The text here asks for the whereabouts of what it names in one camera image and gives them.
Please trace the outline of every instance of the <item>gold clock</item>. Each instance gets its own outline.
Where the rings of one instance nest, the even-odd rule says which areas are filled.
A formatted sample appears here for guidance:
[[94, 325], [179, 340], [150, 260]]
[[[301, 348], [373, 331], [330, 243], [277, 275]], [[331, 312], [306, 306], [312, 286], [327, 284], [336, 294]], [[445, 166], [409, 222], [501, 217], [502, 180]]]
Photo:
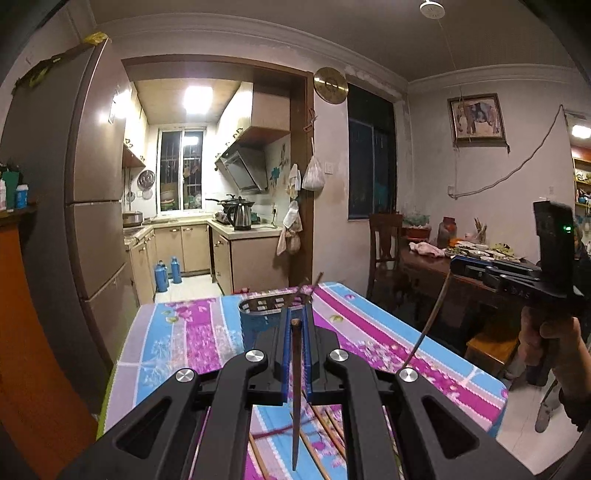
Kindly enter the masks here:
[[349, 93], [345, 77], [331, 67], [322, 67], [314, 74], [314, 89], [328, 103], [343, 103]]

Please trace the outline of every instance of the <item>black device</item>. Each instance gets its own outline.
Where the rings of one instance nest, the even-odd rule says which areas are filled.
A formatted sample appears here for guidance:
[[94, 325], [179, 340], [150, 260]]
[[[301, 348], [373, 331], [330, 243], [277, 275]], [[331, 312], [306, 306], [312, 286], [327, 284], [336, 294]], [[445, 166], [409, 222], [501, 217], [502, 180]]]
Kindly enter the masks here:
[[[399, 478], [384, 409], [407, 480], [469, 479], [476, 473], [480, 480], [534, 479], [415, 370], [373, 369], [340, 349], [334, 332], [307, 321], [312, 308], [305, 308], [307, 401], [342, 405], [349, 480]], [[292, 312], [284, 312], [278, 327], [258, 335], [253, 350], [222, 369], [176, 372], [58, 479], [242, 480], [252, 406], [282, 405], [287, 397]]]
[[[534, 202], [534, 216], [540, 237], [540, 268], [458, 256], [451, 261], [450, 271], [482, 280], [500, 293], [522, 298], [531, 307], [578, 316], [584, 307], [584, 297], [573, 287], [573, 211], [567, 205], [546, 200]], [[556, 340], [542, 342], [544, 355], [540, 364], [526, 371], [527, 382], [538, 387], [548, 381], [557, 347]]]

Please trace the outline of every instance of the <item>window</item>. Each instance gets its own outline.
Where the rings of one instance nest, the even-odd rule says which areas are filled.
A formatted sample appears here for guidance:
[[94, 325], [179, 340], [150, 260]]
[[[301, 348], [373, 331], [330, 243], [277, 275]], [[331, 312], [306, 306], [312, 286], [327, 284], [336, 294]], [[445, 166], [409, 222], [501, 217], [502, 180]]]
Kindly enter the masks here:
[[161, 132], [160, 212], [202, 207], [202, 130]]
[[392, 103], [349, 85], [349, 219], [393, 212], [396, 142]]

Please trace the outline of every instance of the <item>ceiling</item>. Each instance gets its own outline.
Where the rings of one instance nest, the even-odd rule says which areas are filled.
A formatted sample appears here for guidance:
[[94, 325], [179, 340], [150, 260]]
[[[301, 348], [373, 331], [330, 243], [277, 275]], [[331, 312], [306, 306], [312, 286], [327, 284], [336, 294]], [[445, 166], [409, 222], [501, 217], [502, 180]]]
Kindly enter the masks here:
[[[187, 115], [183, 96], [189, 86], [211, 86], [213, 101], [205, 115]], [[208, 79], [163, 79], [135, 82], [139, 101], [150, 125], [185, 124], [194, 122], [217, 123], [228, 102], [238, 90], [240, 82]]]
[[[422, 0], [90, 0], [96, 22], [171, 12], [234, 15], [304, 31], [415, 80], [453, 70], [442, 29]], [[558, 39], [519, 0], [439, 0], [458, 69], [537, 63], [574, 67]]]

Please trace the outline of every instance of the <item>picture frame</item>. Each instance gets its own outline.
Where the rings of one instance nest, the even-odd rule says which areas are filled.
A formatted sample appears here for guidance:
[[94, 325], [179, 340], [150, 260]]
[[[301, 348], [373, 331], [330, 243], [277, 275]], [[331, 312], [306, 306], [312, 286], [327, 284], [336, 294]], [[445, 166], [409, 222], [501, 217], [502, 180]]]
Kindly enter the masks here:
[[452, 140], [457, 147], [507, 147], [496, 93], [447, 99]]

